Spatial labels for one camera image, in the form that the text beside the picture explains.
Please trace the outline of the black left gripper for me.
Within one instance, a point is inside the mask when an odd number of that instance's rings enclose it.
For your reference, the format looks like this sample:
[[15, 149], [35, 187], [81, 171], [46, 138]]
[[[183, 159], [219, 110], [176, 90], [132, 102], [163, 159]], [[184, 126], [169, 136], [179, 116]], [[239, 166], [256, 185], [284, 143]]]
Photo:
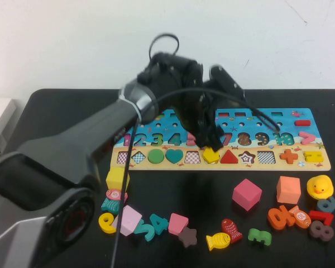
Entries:
[[223, 147], [224, 131], [216, 125], [213, 96], [203, 88], [185, 88], [176, 92], [175, 113], [181, 125], [196, 139], [202, 149], [211, 147], [217, 152]]

